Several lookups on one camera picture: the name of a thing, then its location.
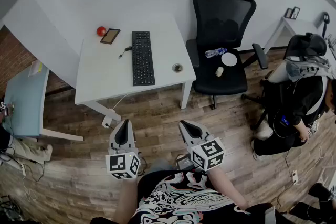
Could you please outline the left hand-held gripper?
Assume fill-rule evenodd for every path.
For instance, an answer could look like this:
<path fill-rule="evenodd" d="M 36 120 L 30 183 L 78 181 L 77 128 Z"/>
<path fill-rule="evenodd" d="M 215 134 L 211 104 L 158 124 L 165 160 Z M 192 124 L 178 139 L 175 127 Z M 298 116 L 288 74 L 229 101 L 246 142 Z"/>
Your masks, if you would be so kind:
<path fill-rule="evenodd" d="M 141 160 L 130 120 L 123 120 L 113 129 L 109 143 L 105 156 L 107 173 L 117 180 L 137 178 Z"/>

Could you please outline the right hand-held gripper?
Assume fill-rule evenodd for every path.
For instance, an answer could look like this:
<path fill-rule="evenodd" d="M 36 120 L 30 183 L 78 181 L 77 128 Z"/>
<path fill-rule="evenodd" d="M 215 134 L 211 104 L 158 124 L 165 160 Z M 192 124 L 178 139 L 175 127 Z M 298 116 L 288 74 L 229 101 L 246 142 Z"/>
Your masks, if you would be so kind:
<path fill-rule="evenodd" d="M 225 147 L 219 138 L 210 134 L 206 126 L 190 120 L 181 120 L 178 126 L 196 167 L 209 171 L 223 163 Z"/>

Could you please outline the black keyboard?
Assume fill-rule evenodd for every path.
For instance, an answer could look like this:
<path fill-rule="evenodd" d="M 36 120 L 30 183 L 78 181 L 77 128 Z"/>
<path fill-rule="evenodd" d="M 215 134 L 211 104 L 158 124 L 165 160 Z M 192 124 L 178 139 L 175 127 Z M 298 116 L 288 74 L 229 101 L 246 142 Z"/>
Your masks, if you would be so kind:
<path fill-rule="evenodd" d="M 134 86 L 155 85 L 149 31 L 132 32 L 132 78 Z"/>

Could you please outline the person's right forearm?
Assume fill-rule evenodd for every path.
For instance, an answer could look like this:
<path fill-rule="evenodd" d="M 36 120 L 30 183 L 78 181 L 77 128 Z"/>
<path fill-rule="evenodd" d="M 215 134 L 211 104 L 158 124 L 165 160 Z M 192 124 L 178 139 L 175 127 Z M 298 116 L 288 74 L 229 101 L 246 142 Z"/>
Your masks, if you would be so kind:
<path fill-rule="evenodd" d="M 217 192 L 230 198 L 242 210 L 249 207 L 246 199 L 234 187 L 230 179 L 220 167 L 210 169 L 207 174 Z"/>

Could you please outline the person's left forearm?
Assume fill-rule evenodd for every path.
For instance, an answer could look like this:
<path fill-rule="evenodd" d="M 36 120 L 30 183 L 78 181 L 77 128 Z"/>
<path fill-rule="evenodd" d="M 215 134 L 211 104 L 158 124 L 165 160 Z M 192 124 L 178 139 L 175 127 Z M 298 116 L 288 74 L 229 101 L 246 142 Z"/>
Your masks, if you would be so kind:
<path fill-rule="evenodd" d="M 133 217 L 138 207 L 137 194 L 137 179 L 125 179 L 122 181 L 119 202 L 114 214 L 116 223 L 127 224 Z"/>

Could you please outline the black waist device with screen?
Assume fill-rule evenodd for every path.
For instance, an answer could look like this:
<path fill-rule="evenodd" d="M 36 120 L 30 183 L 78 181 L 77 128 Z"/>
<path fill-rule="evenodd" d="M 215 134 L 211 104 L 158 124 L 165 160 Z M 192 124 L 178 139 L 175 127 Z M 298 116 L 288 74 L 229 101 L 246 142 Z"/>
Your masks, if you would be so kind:
<path fill-rule="evenodd" d="M 191 155 L 180 154 L 175 160 L 176 166 L 178 170 L 193 170 L 195 168 L 194 163 L 191 160 Z"/>

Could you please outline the person's grey trousers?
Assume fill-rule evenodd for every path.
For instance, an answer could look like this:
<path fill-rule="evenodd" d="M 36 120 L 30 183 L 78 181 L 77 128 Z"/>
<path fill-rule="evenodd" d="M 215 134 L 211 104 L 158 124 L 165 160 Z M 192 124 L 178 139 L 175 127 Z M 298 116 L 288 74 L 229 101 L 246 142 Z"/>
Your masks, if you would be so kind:
<path fill-rule="evenodd" d="M 162 171 L 171 171 L 171 170 L 175 170 L 175 167 L 173 167 L 166 159 L 157 159 L 152 166 L 150 167 L 150 169 L 145 172 L 145 175 L 148 175 L 150 173 L 154 173 L 154 172 L 162 172 Z"/>

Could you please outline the black mesh office chair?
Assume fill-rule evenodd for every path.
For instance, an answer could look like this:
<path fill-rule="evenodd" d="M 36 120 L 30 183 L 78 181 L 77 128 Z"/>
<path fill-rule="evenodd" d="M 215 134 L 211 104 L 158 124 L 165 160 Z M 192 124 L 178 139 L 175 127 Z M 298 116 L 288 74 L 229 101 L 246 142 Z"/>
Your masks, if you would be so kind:
<path fill-rule="evenodd" d="M 212 109 L 217 107 L 217 96 L 240 94 L 247 91 L 245 68 L 257 61 L 261 69 L 268 68 L 266 54 L 259 44 L 252 44 L 254 54 L 242 61 L 238 52 L 246 27 L 256 10 L 254 0 L 192 0 L 196 15 L 195 39 L 186 42 L 192 66 L 196 74 L 193 82 L 198 93 L 212 96 Z M 205 52 L 226 48 L 237 57 L 233 67 L 224 65 L 221 56 L 206 58 Z M 221 77 L 215 72 L 223 67 Z"/>

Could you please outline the person's black patterned shirt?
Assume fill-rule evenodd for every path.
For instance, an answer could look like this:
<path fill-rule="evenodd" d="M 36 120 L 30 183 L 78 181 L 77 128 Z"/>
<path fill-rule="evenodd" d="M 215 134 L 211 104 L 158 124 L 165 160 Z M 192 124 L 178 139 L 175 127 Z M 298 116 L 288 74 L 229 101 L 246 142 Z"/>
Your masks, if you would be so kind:
<path fill-rule="evenodd" d="M 275 224 L 294 224 L 272 204 L 240 209 L 230 198 L 217 192 L 208 174 L 162 171 L 137 180 L 138 207 L 127 224 L 269 224 L 270 210 Z M 118 224 L 104 217 L 90 224 Z"/>

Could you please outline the white round disc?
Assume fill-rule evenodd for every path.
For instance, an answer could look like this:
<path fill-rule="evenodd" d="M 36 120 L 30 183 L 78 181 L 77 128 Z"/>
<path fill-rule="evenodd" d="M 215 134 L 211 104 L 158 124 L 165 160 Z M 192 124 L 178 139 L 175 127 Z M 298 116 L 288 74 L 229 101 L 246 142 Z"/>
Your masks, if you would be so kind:
<path fill-rule="evenodd" d="M 224 65 L 228 67 L 233 67 L 237 64 L 237 57 L 230 52 L 226 52 L 222 54 L 221 61 Z"/>

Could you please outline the clear plastic water bottle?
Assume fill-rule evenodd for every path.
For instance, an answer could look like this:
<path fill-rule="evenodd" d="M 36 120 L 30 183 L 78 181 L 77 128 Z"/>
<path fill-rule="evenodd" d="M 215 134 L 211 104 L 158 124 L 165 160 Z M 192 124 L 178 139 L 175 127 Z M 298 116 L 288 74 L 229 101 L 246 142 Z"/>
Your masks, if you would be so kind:
<path fill-rule="evenodd" d="M 227 52 L 226 48 L 215 48 L 215 49 L 211 49 L 205 52 L 205 57 L 206 58 L 212 58 L 214 56 L 219 56 L 219 55 L 223 55 L 224 53 Z"/>

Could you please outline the light blue table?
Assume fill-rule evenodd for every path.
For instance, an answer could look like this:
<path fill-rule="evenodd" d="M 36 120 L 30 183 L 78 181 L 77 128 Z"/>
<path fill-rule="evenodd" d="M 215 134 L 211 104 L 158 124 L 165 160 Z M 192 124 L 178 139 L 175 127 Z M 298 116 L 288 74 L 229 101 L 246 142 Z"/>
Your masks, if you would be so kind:
<path fill-rule="evenodd" d="M 41 72 L 29 77 L 30 66 L 11 78 L 6 87 L 4 102 L 14 106 L 8 123 L 15 137 L 40 136 L 83 141 L 82 136 L 48 130 L 43 127 L 43 112 L 49 69 L 43 65 Z"/>

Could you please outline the sheet of paper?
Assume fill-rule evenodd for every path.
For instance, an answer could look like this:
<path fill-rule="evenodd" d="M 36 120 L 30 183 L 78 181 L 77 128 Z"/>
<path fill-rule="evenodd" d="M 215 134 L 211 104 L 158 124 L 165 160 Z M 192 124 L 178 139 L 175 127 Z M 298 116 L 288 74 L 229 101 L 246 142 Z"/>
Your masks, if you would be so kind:
<path fill-rule="evenodd" d="M 40 62 L 39 60 L 35 60 L 31 63 L 30 70 L 28 76 L 34 76 L 35 74 L 41 72 L 43 68 L 43 63 Z"/>

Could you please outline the white side desk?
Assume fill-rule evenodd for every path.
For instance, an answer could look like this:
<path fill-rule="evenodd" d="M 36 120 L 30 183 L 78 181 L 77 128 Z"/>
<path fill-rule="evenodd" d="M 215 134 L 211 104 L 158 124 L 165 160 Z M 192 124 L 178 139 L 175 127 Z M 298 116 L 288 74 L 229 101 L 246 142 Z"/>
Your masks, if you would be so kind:
<path fill-rule="evenodd" d="M 305 33 L 313 33 L 313 34 L 321 34 L 322 30 L 318 29 L 313 22 L 301 20 L 301 19 L 288 19 L 281 17 L 278 26 L 275 31 L 271 34 L 270 38 L 266 42 L 264 46 L 264 53 L 267 53 L 275 44 L 276 40 L 281 35 L 283 29 L 286 28 L 291 35 L 297 34 L 305 34 Z"/>

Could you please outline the black headphones on stand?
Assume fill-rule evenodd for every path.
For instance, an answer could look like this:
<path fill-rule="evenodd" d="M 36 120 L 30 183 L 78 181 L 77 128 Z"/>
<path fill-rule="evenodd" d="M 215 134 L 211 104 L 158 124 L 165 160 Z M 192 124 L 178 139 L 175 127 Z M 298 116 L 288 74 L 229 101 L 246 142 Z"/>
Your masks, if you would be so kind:
<path fill-rule="evenodd" d="M 330 23 L 330 16 L 327 12 L 322 12 L 323 30 L 322 37 L 325 38 L 327 26 Z"/>

